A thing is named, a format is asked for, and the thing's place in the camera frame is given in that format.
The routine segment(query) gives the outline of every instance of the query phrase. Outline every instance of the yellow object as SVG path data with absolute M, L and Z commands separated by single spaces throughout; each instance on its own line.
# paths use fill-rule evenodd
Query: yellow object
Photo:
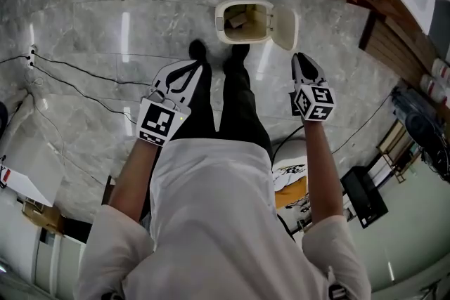
M 295 183 L 285 186 L 280 191 L 275 192 L 275 207 L 277 209 L 292 204 L 302 199 L 307 194 L 307 177 L 303 176 Z
M 41 226 L 53 234 L 63 234 L 63 217 L 56 206 L 46 207 L 43 205 L 42 212 L 39 212 L 32 204 L 26 202 L 22 209 L 22 213 L 34 225 Z

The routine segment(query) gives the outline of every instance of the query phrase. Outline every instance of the fiducial marker cube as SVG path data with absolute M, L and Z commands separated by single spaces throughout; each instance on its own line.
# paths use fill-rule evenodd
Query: fiducial marker cube
M 305 120 L 324 122 L 336 106 L 336 95 L 331 88 L 302 84 L 295 97 L 295 105 Z

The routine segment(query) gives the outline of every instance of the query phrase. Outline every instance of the person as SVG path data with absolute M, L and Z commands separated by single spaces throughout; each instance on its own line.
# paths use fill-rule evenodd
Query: person
M 139 219 L 157 147 L 137 140 L 96 215 L 76 299 L 370 299 L 320 122 L 304 122 L 314 225 L 302 250 L 277 219 L 271 142 L 244 67 L 249 48 L 233 46 L 224 63 L 216 132 L 206 48 L 191 43 L 190 57 L 204 70 L 191 116 L 151 176 L 151 236 Z

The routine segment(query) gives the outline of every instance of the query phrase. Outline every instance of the black device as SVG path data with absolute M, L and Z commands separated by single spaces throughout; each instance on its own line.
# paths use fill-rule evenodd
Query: black device
M 363 228 L 387 213 L 377 187 L 364 167 L 353 167 L 340 180 Z

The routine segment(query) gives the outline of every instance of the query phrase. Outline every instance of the black cable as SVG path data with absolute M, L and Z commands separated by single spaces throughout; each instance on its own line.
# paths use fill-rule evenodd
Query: black cable
M 94 77 L 94 78 L 103 79 L 103 80 L 108 80 L 108 81 L 113 81 L 113 82 L 115 82 L 116 84 L 135 84 L 135 85 L 151 86 L 151 84 L 140 83 L 140 82 L 137 82 L 137 81 L 118 81 L 118 80 L 115 80 L 115 79 L 102 77 L 101 75 L 93 74 L 93 73 L 88 72 L 87 70 L 84 70 L 84 69 L 82 69 L 82 68 L 80 68 L 80 67 L 77 67 L 77 66 L 75 66 L 75 65 L 72 65 L 72 64 L 69 64 L 69 63 L 66 63 L 66 62 L 63 62 L 63 61 L 50 60 L 50 59 L 44 58 L 43 56 L 40 56 L 39 54 L 35 53 L 34 51 L 32 51 L 32 53 L 35 54 L 38 58 L 40 58 L 40 59 L 42 59 L 42 60 L 48 61 L 48 62 L 50 62 L 50 63 L 55 63 L 55 64 L 64 64 L 64 65 L 67 65 L 68 67 L 72 67 L 73 69 L 79 70 L 80 72 L 85 72 L 86 74 L 91 75 L 91 77 Z
M 46 120 L 48 121 L 51 125 L 53 125 L 53 127 L 55 128 L 56 132 L 59 134 L 59 137 L 61 139 L 61 157 L 63 158 L 63 165 L 65 167 L 65 157 L 64 157 L 64 146 L 65 146 L 65 142 L 64 142 L 64 138 L 63 135 L 61 134 L 61 132 L 59 131 L 58 127 L 55 125 L 55 123 L 53 123 L 48 117 L 46 117 L 41 110 L 39 110 L 39 108 L 36 105 L 36 98 L 34 97 L 34 95 L 32 93 L 30 93 L 31 97 L 33 98 L 33 107 L 37 110 L 37 112 Z
M 15 109 L 15 112 L 11 115 L 11 118 L 9 119 L 9 122 L 6 125 L 6 129 L 9 127 L 9 124 L 11 124 L 11 122 L 13 121 L 15 115 L 17 114 L 17 111 L 19 110 L 19 107 L 22 105 L 22 103 L 19 103 L 19 105 L 17 106 L 17 108 Z
M 389 94 L 389 95 L 382 101 L 381 105 L 378 107 L 377 110 L 375 110 L 375 112 L 372 114 L 372 116 L 369 117 L 369 118 L 367 119 L 367 121 L 366 121 L 364 124 L 362 124 L 362 125 L 359 127 L 359 129 L 356 130 L 356 131 L 355 131 L 355 132 L 347 139 L 347 141 L 345 141 L 345 143 L 343 143 L 340 147 L 338 147 L 335 151 L 333 151 L 333 154 L 334 154 L 335 152 L 338 152 L 339 150 L 341 150 L 342 147 L 343 147 L 345 144 L 347 144 L 347 143 L 350 141 L 351 138 L 353 138 L 353 137 L 354 137 L 354 136 L 355 136 L 362 128 L 364 128 L 364 126 L 365 126 L 368 122 L 370 122 L 370 120 L 375 116 L 375 114 L 378 112 L 378 110 L 381 109 L 381 107 L 386 103 L 386 100 L 389 99 L 390 95 L 391 95 L 391 94 Z
M 5 59 L 5 60 L 0 61 L 0 64 L 6 63 L 7 61 L 19 59 L 19 58 L 25 58 L 25 59 L 28 59 L 27 56 L 15 56 L 14 58 L 9 58 L 9 59 Z
M 347 144 L 351 138 L 353 138 L 362 128 L 364 128 L 364 126 L 370 122 L 370 120 L 375 116 L 375 114 L 378 112 L 379 109 L 381 109 L 381 107 L 386 103 L 386 100 L 389 99 L 390 94 L 382 101 L 381 105 L 378 107 L 377 110 L 375 110 L 375 112 L 372 114 L 371 117 L 369 117 L 367 119 L 367 121 L 362 124 L 358 130 L 356 130 L 340 147 L 338 147 L 335 151 L 333 151 L 333 154 L 335 154 L 336 152 L 338 152 L 339 150 L 342 149 L 342 147 Z M 303 125 L 299 126 L 298 128 L 296 128 L 291 134 L 289 134 L 281 143 L 280 145 L 276 148 L 274 156 L 272 157 L 272 166 L 274 166 L 274 161 L 275 161 L 275 155 L 276 153 L 280 150 L 280 148 L 286 143 L 286 141 L 288 141 L 290 138 L 292 138 L 299 130 L 303 129 Z
M 61 80 L 61 79 L 58 79 L 57 77 L 54 77 L 53 75 L 49 74 L 49 73 L 46 72 L 45 70 L 42 70 L 40 67 L 37 67 L 36 65 L 33 65 L 33 66 L 34 66 L 36 69 L 38 69 L 40 72 L 43 72 L 43 73 L 44 73 L 45 75 L 47 75 L 48 77 L 50 77 L 50 78 L 52 78 L 52 79 L 55 79 L 56 81 L 59 81 L 59 82 L 61 82 L 61 83 L 63 83 L 63 84 L 66 84 L 66 85 L 68 85 L 68 86 L 71 86 L 73 89 L 75 89 L 76 91 L 78 91 L 78 93 L 80 93 L 84 98 L 95 101 L 96 103 L 98 103 L 98 104 L 100 104 L 101 106 L 103 106 L 108 112 L 112 112 L 112 113 L 115 113 L 115 114 L 122 114 L 122 115 L 125 115 L 125 117 L 127 117 L 128 120 L 129 120 L 130 122 L 132 122 L 133 124 L 136 124 L 136 122 L 134 122 L 133 120 L 131 120 L 125 112 L 118 112 L 118 111 L 116 111 L 116 110 L 112 110 L 112 109 L 110 109 L 108 106 L 106 106 L 105 104 L 103 104 L 100 100 L 95 99 L 95 98 L 92 98 L 91 96 L 88 96 L 88 95 L 83 94 L 83 93 L 82 93 L 75 85 L 72 85 L 71 83 L 67 83 L 67 82 L 64 81 L 64 80 Z
M 280 214 L 277 214 L 277 217 L 280 219 L 280 222 L 283 224 L 284 230 L 286 230 L 286 232 L 289 234 L 290 238 L 292 240 L 294 240 L 294 242 L 295 242 L 295 239 L 294 239 L 293 235 L 290 233 L 290 230 L 289 230 L 288 226 L 286 225 L 286 222 L 284 221 L 284 219 L 280 216 Z

